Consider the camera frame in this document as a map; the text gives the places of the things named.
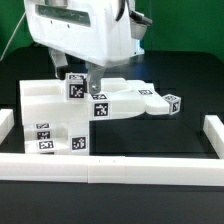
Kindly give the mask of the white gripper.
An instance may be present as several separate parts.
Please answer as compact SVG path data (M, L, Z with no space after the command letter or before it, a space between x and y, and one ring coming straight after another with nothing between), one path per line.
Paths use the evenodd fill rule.
M24 0L24 7L32 38L50 47L58 79L64 80L69 71L65 53L91 62L87 64L90 94L101 91L102 66L123 64L133 55L125 0Z

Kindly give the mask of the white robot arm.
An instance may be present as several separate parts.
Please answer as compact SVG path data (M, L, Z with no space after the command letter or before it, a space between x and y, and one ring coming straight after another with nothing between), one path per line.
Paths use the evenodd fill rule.
M144 37L152 20L131 8L130 0L24 0L29 31L49 48L55 75L69 71L66 57L87 64L87 91L101 90L108 67L125 64L134 42Z

